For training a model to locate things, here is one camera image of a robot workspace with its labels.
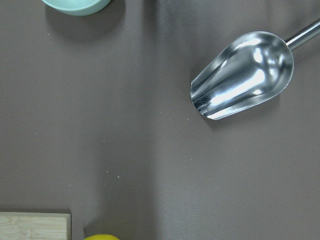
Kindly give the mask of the steel scoop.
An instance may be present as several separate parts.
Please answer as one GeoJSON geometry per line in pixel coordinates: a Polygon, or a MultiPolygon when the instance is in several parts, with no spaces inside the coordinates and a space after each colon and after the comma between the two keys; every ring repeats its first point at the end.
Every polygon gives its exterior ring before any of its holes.
{"type": "Polygon", "coordinates": [[[319,33],[316,20],[287,40],[267,31],[241,35],[191,81],[193,106],[220,120],[276,97],[292,79],[293,51],[319,33]]]}

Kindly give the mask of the yellow lemon outer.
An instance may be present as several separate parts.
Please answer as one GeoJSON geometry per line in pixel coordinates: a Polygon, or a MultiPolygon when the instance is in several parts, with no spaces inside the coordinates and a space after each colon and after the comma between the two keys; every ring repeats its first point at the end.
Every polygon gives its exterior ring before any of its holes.
{"type": "Polygon", "coordinates": [[[84,240],[120,240],[120,239],[111,234],[95,234],[95,235],[86,237],[84,240]]]}

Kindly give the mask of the mint green bowl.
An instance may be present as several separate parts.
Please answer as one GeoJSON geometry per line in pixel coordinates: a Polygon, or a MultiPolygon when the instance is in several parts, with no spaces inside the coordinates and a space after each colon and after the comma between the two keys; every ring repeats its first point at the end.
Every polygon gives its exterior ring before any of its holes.
{"type": "Polygon", "coordinates": [[[111,0],[42,0],[47,6],[71,16],[88,16],[106,7],[111,0]]]}

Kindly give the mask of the wooden cutting board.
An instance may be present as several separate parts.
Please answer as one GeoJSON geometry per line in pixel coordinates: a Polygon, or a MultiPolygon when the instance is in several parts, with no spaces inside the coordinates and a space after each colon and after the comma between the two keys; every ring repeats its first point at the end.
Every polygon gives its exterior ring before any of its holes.
{"type": "Polygon", "coordinates": [[[1,212],[2,240],[70,240],[68,213],[1,212]]]}

